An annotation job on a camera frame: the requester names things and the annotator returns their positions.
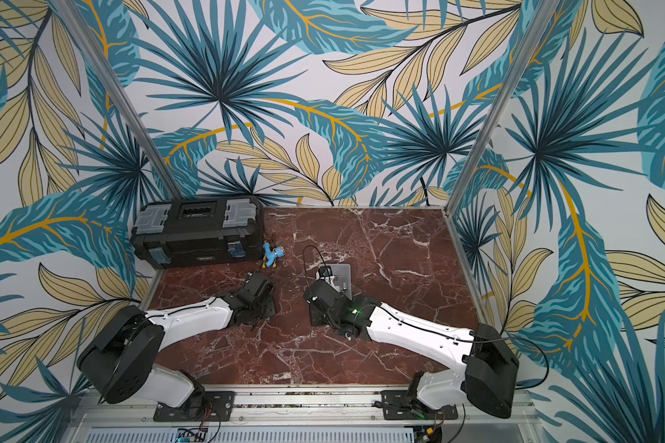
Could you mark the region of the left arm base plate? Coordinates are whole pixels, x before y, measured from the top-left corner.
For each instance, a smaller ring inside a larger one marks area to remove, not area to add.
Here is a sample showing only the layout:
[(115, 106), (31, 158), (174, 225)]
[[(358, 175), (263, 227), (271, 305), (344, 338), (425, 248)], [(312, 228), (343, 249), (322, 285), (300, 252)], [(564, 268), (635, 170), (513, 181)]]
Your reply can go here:
[(234, 391), (203, 391), (195, 392), (182, 406), (170, 407), (159, 403), (153, 416), (156, 423), (185, 422), (228, 422), (234, 406)]

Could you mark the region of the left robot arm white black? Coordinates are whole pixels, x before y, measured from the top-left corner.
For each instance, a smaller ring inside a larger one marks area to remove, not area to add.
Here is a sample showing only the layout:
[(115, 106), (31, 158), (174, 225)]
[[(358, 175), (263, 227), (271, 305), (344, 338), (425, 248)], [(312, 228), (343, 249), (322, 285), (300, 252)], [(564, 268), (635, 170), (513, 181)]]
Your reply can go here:
[(238, 289), (179, 308), (126, 306), (81, 352), (77, 368), (108, 404), (138, 397), (195, 418), (212, 409), (204, 388), (183, 371), (157, 365), (158, 354), (190, 337), (254, 326), (274, 314), (273, 282), (260, 273)]

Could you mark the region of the grey plastic storage box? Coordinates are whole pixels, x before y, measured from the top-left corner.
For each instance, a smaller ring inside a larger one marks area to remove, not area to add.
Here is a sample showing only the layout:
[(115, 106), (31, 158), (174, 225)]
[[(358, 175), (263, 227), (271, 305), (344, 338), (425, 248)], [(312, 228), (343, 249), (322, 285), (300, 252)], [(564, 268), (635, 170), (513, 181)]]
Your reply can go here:
[(329, 264), (334, 272), (334, 281), (330, 284), (348, 299), (352, 299), (351, 267), (349, 264)]

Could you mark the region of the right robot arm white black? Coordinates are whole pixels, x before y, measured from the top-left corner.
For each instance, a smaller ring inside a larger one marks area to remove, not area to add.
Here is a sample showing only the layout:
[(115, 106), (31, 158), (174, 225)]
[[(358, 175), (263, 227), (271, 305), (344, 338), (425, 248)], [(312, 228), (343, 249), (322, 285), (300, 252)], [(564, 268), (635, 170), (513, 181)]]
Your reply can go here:
[(419, 372), (402, 406), (420, 413), (469, 403), (487, 415), (512, 415), (519, 361), (506, 339), (480, 323), (472, 330), (414, 317), (371, 297), (348, 298), (319, 279), (304, 292), (315, 326), (327, 325), (349, 340), (403, 348), (445, 367)]

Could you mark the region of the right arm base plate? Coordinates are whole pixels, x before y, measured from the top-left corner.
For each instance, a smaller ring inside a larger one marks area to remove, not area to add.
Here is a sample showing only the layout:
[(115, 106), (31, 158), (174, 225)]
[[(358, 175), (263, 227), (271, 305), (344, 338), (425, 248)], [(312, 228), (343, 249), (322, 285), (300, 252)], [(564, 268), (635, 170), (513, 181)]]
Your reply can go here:
[(403, 389), (381, 391), (381, 399), (374, 403), (381, 409), (385, 420), (456, 420), (458, 411), (455, 406), (443, 406), (441, 410), (432, 410), (419, 400), (413, 400)]

